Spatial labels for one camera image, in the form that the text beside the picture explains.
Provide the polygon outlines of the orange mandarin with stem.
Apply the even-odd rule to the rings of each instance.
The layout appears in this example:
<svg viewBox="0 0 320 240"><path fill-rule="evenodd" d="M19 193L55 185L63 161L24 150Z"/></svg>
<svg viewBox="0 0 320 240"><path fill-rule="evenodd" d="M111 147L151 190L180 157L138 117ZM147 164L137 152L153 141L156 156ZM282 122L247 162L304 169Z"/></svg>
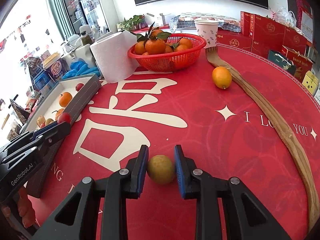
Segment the orange mandarin with stem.
<svg viewBox="0 0 320 240"><path fill-rule="evenodd" d="M61 108L59 110L55 110L55 111L52 112L53 114L55 114L55 120L56 121L58 120L59 116L63 113L64 110L65 110L64 108Z"/></svg>

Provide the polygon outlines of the dried husk fruit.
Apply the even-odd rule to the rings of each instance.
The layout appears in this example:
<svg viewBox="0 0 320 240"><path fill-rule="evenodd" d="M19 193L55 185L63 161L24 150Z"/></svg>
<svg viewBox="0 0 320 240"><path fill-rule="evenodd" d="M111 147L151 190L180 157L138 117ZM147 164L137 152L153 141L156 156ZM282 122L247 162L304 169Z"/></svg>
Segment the dried husk fruit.
<svg viewBox="0 0 320 240"><path fill-rule="evenodd" d="M41 127L42 124L45 124L46 123L46 119L44 116L39 116L36 120L36 123L39 127Z"/></svg>

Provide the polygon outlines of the white grey tray box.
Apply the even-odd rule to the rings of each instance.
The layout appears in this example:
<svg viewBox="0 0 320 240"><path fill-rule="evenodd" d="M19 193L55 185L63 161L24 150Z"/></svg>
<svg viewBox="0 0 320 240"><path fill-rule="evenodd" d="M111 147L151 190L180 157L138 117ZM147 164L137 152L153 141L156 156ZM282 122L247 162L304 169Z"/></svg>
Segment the white grey tray box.
<svg viewBox="0 0 320 240"><path fill-rule="evenodd" d="M31 113L21 132L32 132L39 129L41 121L47 122L44 129L50 129L57 123L68 121L71 125L81 115L82 110L100 89L99 77L95 74L83 75L58 81L54 88ZM62 140L52 143L44 156L43 165L27 182L30 196L40 198L42 188L52 162L62 144Z"/></svg>

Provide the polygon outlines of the purple milk tea cup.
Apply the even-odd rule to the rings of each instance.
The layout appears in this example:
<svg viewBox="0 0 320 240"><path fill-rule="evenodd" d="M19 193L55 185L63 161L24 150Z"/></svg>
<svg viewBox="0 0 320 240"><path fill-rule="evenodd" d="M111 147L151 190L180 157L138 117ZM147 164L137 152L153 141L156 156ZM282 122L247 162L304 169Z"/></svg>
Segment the purple milk tea cup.
<svg viewBox="0 0 320 240"><path fill-rule="evenodd" d="M61 80L67 73L66 63L58 52L43 61L43 68L54 81Z"/></svg>

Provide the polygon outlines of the blue rubber gloves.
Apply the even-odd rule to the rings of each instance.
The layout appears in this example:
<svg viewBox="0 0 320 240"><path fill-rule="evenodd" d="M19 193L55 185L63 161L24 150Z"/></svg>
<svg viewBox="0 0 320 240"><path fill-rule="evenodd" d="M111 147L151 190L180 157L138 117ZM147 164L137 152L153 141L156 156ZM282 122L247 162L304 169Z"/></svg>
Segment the blue rubber gloves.
<svg viewBox="0 0 320 240"><path fill-rule="evenodd" d="M82 75L88 75L88 74L95 74L97 75L97 77L100 77L100 71L98 67L92 67L89 68L88 64L84 61L76 61L71 63L70 66L70 71L68 71L63 77L62 79L68 79L68 78L72 78L72 77L79 77Z"/></svg>

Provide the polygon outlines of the red patterned table mat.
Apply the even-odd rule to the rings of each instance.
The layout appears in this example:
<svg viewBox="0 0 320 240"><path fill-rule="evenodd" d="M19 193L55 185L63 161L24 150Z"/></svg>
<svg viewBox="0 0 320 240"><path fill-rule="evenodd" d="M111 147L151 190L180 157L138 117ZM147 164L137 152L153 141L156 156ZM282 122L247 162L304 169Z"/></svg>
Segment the red patterned table mat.
<svg viewBox="0 0 320 240"><path fill-rule="evenodd" d="M319 194L319 104L289 74L242 50L219 47L289 124L308 156ZM103 81L49 168L40 199L31 197L41 225L86 176L108 177L149 146L149 158L174 161L174 146L212 176L239 177L292 239L308 232L303 182L273 123L235 83L212 82L202 51L180 72L139 69L119 84ZM194 239L194 200L183 200L176 179L157 185L146 176L141 197L127 201L129 239Z"/></svg>

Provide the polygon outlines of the white paper towel roll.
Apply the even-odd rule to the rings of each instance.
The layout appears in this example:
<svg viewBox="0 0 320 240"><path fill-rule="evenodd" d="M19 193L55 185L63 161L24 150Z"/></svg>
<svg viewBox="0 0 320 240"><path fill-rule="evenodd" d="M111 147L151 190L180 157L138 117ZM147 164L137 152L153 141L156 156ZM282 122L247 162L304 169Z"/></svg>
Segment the white paper towel roll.
<svg viewBox="0 0 320 240"><path fill-rule="evenodd" d="M125 80L135 72L139 64L127 55L134 44L135 35L125 30L90 45L97 67L106 82L116 83Z"/></svg>

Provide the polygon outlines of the yellow orange lemon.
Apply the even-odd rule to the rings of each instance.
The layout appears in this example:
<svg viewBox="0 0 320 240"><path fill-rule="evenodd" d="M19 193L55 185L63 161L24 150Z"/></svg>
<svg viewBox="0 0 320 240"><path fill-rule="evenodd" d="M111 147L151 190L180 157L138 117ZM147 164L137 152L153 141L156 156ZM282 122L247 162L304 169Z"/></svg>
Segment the yellow orange lemon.
<svg viewBox="0 0 320 240"><path fill-rule="evenodd" d="M212 71L213 83L220 89L227 89L232 83L230 71L225 67L215 67Z"/></svg>

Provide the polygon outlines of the dark green gift bag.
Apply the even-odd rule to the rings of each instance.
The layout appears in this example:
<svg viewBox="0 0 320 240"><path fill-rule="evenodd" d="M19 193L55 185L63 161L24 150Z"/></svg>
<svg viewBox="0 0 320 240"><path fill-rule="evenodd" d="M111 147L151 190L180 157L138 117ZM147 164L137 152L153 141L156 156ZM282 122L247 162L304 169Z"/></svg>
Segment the dark green gift bag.
<svg viewBox="0 0 320 240"><path fill-rule="evenodd" d="M293 64L291 60L281 55L280 52L269 50L267 59L276 64L281 69L290 73L292 76L294 76L297 67Z"/></svg>

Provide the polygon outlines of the red gift bag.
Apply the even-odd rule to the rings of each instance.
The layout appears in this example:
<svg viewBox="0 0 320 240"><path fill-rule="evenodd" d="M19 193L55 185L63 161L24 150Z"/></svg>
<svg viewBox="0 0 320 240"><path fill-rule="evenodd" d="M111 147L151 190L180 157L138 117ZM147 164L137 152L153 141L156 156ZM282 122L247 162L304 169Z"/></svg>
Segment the red gift bag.
<svg viewBox="0 0 320 240"><path fill-rule="evenodd" d="M288 48L282 45L281 54L288 58L296 66L296 71L294 77L302 83L306 72L310 71L313 65L313 62L302 55L300 52L295 51L291 48Z"/></svg>

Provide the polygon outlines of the wooden back scratcher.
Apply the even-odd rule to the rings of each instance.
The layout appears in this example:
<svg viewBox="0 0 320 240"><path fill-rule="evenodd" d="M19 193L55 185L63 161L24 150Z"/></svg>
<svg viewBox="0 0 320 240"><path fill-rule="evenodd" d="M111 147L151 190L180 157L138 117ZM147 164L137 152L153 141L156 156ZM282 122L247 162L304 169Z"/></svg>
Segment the wooden back scratcher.
<svg viewBox="0 0 320 240"><path fill-rule="evenodd" d="M232 79L257 104L285 144L303 181L308 200L308 232L319 219L319 196L313 179L311 166L306 152L295 136L292 128L271 103L229 63L218 55L217 47L206 49L206 58L213 67L224 67L231 72Z"/></svg>

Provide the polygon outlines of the mandarins with leaves pile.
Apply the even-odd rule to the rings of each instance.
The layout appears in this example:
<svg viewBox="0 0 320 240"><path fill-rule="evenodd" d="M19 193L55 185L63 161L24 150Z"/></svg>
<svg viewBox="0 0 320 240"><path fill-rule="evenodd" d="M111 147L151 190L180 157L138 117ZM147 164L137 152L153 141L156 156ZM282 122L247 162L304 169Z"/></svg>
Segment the mandarins with leaves pile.
<svg viewBox="0 0 320 240"><path fill-rule="evenodd" d="M143 34L135 34L136 44L134 47L137 55L158 55L184 51L193 48L193 42L188 38L179 38L174 43L169 43L168 38L172 35L167 31L154 27L152 24L148 31Z"/></svg>

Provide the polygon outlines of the red plastic fruit basket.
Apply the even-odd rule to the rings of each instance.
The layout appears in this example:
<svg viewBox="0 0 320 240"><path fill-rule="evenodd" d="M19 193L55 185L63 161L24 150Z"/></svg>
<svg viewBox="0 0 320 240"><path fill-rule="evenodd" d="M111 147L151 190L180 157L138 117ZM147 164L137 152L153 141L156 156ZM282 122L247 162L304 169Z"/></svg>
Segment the red plastic fruit basket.
<svg viewBox="0 0 320 240"><path fill-rule="evenodd" d="M187 38L192 42L193 47L183 51L156 55L138 55L135 53L135 46L128 51L128 57L135 59L140 66L154 72L175 72L194 64L199 58L201 49L207 42L204 38L193 34L172 34L168 41L173 43L181 38Z"/></svg>

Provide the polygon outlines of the red gift box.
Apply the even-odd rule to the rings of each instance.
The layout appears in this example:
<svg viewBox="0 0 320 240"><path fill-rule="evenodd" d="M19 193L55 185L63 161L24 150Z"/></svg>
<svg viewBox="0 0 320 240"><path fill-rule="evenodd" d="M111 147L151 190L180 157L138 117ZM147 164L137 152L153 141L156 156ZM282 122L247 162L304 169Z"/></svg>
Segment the red gift box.
<svg viewBox="0 0 320 240"><path fill-rule="evenodd" d="M250 51L256 55L267 58L270 50L281 52L283 46L305 54L307 39L293 28L245 11L240 23L241 33L252 40Z"/></svg>

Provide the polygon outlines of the floral paper cup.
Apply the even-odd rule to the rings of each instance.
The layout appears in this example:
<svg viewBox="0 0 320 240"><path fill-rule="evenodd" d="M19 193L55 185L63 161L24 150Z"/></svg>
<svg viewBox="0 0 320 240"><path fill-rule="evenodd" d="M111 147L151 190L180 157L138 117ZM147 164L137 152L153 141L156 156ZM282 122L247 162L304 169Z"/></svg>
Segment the floral paper cup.
<svg viewBox="0 0 320 240"><path fill-rule="evenodd" d="M205 48L216 47L219 23L214 20L195 19L197 34L207 42Z"/></svg>

